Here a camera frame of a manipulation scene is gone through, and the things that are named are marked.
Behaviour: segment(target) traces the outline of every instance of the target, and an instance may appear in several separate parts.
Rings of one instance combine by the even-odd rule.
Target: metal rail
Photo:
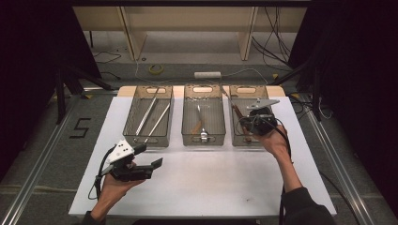
[[[307,97],[304,97],[303,99],[304,101],[310,101]],[[318,136],[319,141],[322,143],[322,146],[329,158],[331,166],[336,172],[337,178],[342,185],[343,191],[350,204],[353,206],[354,212],[357,215],[360,224],[375,224],[364,201],[362,200],[362,197],[360,196],[360,193],[355,187],[351,177],[344,167],[343,162],[340,160],[336,149],[331,143],[331,140],[328,136],[328,133],[325,131],[322,122],[318,122],[312,112],[308,112],[308,116],[310,118],[311,124],[313,125],[314,131]]]
[[[41,152],[35,166],[32,169],[32,172],[26,178],[26,181],[19,191],[17,197],[14,199],[13,203],[7,210],[6,216],[3,218],[2,221],[2,225],[11,225],[18,222],[24,208],[26,207],[27,202],[29,201],[30,196],[33,193],[33,190],[35,189],[36,184],[38,183],[39,178],[46,168],[47,162],[49,161],[56,145],[58,144],[61,134],[64,131],[66,124],[68,123],[70,114],[73,112],[76,103],[79,101],[79,98],[80,96],[73,96],[70,99],[70,103],[68,104],[67,113],[64,119],[59,125],[55,126],[55,129],[49,141],[47,141],[43,151]]]

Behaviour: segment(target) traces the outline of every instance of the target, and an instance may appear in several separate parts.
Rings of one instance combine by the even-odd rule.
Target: cable
[[[280,32],[281,20],[279,20],[279,18],[280,18],[281,8],[280,8],[280,7],[276,7],[276,8],[275,8],[275,22],[274,22],[273,25],[272,25],[271,18],[269,17],[269,14],[268,14],[268,11],[267,11],[267,7],[264,7],[264,9],[265,9],[265,12],[266,12],[266,14],[267,14],[269,24],[271,25],[271,28],[272,28],[271,34],[272,34],[272,33],[275,34],[275,37],[278,39],[278,45],[279,45],[279,49],[280,49],[280,51],[281,51],[281,54],[282,54],[282,56],[283,56],[283,59],[284,59],[285,61],[287,61],[287,59],[286,59],[286,57],[284,56],[284,54],[286,54],[287,57],[290,57],[290,56],[289,56],[290,50],[289,50],[289,49],[286,47],[286,45],[284,44],[283,39],[282,39],[282,35],[281,35],[281,32]]]
[[[238,74],[238,73],[241,73],[241,72],[247,71],[247,70],[253,70],[253,71],[255,71],[255,72],[256,72],[258,75],[260,75],[260,77],[264,80],[264,82],[266,83],[266,85],[268,85],[267,79],[265,79],[265,78],[263,77],[263,75],[262,75],[258,70],[256,70],[255,68],[244,68],[244,69],[242,69],[242,70],[240,70],[240,71],[238,71],[238,72],[235,72],[235,73],[230,73],[230,74],[227,74],[227,75],[222,75],[222,77],[233,76],[233,75],[236,75],[236,74]]]
[[[322,98],[320,97],[319,98],[319,104],[318,104],[319,112],[322,114],[323,117],[325,117],[325,119],[330,119],[333,116],[333,111],[330,111],[330,115],[328,115],[328,116],[324,115],[322,110],[321,110],[321,101],[322,101]]]
[[[90,191],[88,192],[88,199],[89,200],[95,200],[93,198],[90,198],[90,194],[91,194],[91,191],[93,190],[93,188],[96,188],[97,200],[100,198],[100,181],[102,180],[102,176],[103,176],[102,175],[103,164],[105,164],[106,158],[109,156],[109,154],[111,154],[114,151],[115,147],[116,147],[116,145],[113,148],[109,149],[108,152],[106,152],[105,156],[102,159],[102,162],[100,163],[99,173],[96,176],[96,179],[94,181],[93,187],[91,187]]]
[[[257,51],[259,51],[260,53],[263,54],[263,62],[266,64],[267,67],[269,67],[269,68],[275,68],[275,69],[278,69],[278,70],[281,70],[281,71],[286,71],[286,72],[290,72],[290,71],[291,71],[291,70],[288,70],[288,69],[273,67],[273,66],[271,66],[270,64],[268,64],[267,61],[266,61],[265,56],[268,57],[268,58],[272,58],[272,59],[278,60],[278,61],[282,62],[283,64],[285,64],[286,66],[289,67],[289,65],[288,65],[286,62],[284,62],[284,60],[282,60],[282,59],[279,58],[277,55],[275,55],[274,53],[272,53],[272,52],[270,52],[269,50],[267,50],[267,49],[265,48],[266,46],[264,46],[264,47],[261,46],[260,43],[259,43],[254,37],[253,37],[253,40],[254,40],[254,42],[253,42],[254,48],[255,48]]]
[[[114,75],[114,73],[112,72],[101,72],[101,73],[111,74],[112,76],[116,77],[118,80],[121,80],[119,76]]]
[[[111,54],[111,55],[116,55],[116,58],[111,59],[111,60],[106,61],[106,62],[97,62],[97,61],[96,61],[96,63],[107,64],[107,63],[112,62],[112,61],[114,61],[114,60],[116,60],[116,59],[118,59],[118,58],[120,58],[120,57],[122,56],[121,54],[116,54],[116,53],[100,52],[100,53],[98,53],[98,54],[94,54],[93,57],[95,58],[95,57],[97,57],[97,56],[99,56],[100,54],[103,54],[103,53],[107,53],[107,54]]]
[[[337,190],[337,192],[339,192],[340,196],[342,196],[344,202],[346,203],[346,205],[348,206],[348,208],[351,211],[352,215],[354,216],[355,221],[357,222],[358,225],[360,225],[360,220],[358,219],[357,215],[355,214],[354,208],[349,203],[347,197],[343,194],[343,192],[324,173],[319,171],[319,174],[321,174],[325,179],[327,179],[329,181],[329,183]]]

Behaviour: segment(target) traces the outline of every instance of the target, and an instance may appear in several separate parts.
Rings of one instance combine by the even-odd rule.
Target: person's right hand
[[[287,137],[287,131],[282,125],[278,125],[277,128]],[[275,129],[263,136],[253,136],[256,140],[262,143],[266,150],[269,151],[274,157],[277,157],[280,154],[287,154],[287,143],[283,136]]]

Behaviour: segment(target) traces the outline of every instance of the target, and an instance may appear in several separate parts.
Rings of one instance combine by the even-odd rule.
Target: hand
[[[99,201],[91,211],[91,217],[96,221],[103,221],[109,210],[126,195],[127,191],[144,181],[123,182],[115,180],[110,174],[106,174]]]
[[[276,128],[279,129],[285,136],[287,136],[287,130],[285,130],[282,125],[278,125]],[[274,157],[278,157],[279,155],[284,156],[284,154],[287,154],[286,140],[275,129],[263,136],[253,136],[256,140],[262,143],[266,150],[269,151]]]

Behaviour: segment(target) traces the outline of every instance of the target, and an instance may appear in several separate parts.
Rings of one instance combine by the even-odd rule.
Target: gray floor
[[[267,34],[256,34],[258,39],[266,39]],[[285,41],[291,46],[295,34],[286,34]],[[150,33],[145,42],[143,53],[137,65],[130,59],[126,51],[126,43],[123,34],[114,32],[94,32],[95,48],[93,53],[109,52],[120,53],[121,57],[112,63],[99,63],[101,72],[112,72],[121,77],[116,79],[110,74],[103,73],[103,80],[114,86],[140,85],[167,82],[170,84],[197,83],[193,79],[194,71],[220,71],[223,75],[232,74],[242,69],[250,68],[223,80],[224,83],[252,84],[263,83],[263,79],[252,68],[256,69],[269,82],[272,74],[281,76],[285,71],[265,66],[262,55],[251,49],[248,61],[241,61],[235,34],[230,33]],[[270,48],[278,53],[279,49],[273,42]],[[96,57],[99,62],[106,62],[115,58],[114,55],[102,54]],[[274,60],[267,63],[282,67]],[[152,64],[163,64],[164,72],[154,77],[147,72]],[[82,81],[85,87],[95,87],[89,82]],[[286,93],[292,92],[295,81],[283,84]],[[74,224],[80,220],[68,215],[69,207],[73,201],[76,189],[80,184],[85,171],[85,166],[91,156],[105,115],[115,94],[98,93],[92,91],[88,97],[81,98],[72,112],[62,136],[54,149],[54,152],[38,180],[38,185],[30,197],[18,224]],[[294,104],[297,111],[300,105]],[[316,136],[310,123],[308,114],[298,113],[301,128],[310,146],[318,169],[325,173],[338,187],[339,180],[330,165],[329,158]],[[55,127],[57,116],[56,100],[51,99],[44,111],[40,122],[27,143],[26,149],[20,153],[10,168],[7,176],[0,186],[0,212],[7,211],[16,197],[19,188],[23,185],[31,169],[34,167],[40,153],[50,139]],[[83,134],[80,130],[74,130],[79,118],[90,118],[83,121],[82,127],[89,130],[83,139],[71,139],[70,136]],[[349,141],[346,139],[339,122],[333,117],[322,120],[331,141],[343,160],[348,174],[354,181],[355,187],[365,201],[366,207],[375,224],[398,224],[392,211],[389,209],[383,197],[378,192],[375,184],[369,178],[360,161],[355,157]],[[342,197],[334,187],[325,180],[329,195],[338,212],[335,217],[337,224],[355,224],[355,220],[344,203]],[[277,224],[277,218],[261,218],[261,224]],[[128,218],[109,218],[107,224],[131,224]]]

